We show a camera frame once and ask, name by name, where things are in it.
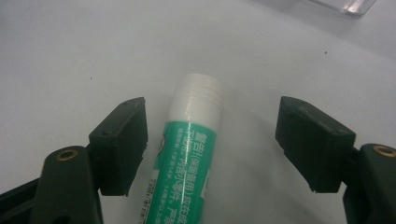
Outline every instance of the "green and white label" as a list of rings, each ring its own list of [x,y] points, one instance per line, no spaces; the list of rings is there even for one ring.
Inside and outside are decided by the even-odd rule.
[[[215,140],[201,125],[167,123],[140,224],[200,223]]]

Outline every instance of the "white glue stick cap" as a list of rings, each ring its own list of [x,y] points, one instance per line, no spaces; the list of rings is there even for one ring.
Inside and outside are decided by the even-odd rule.
[[[193,122],[215,133],[219,131],[221,84],[213,77],[190,74],[177,84],[169,111],[169,121]]]

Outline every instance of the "white table surface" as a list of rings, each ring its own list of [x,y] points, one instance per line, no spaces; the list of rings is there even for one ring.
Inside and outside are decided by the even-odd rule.
[[[349,18],[299,0],[0,2],[0,193],[40,176],[54,150],[86,146],[119,103],[144,96],[148,148],[105,223],[137,223],[177,80],[227,88],[203,213],[216,223],[347,223],[274,135],[280,97],[305,100],[396,147],[396,2]]]

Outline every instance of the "clear plastic object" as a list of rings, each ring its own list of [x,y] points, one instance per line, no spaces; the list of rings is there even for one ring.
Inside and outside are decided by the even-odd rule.
[[[350,16],[361,16],[373,5],[375,0],[309,0]]]

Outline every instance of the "cylindrical tube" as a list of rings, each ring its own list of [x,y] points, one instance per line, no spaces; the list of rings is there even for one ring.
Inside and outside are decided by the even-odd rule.
[[[220,112],[217,80],[198,74],[181,79],[139,223],[201,222]]]

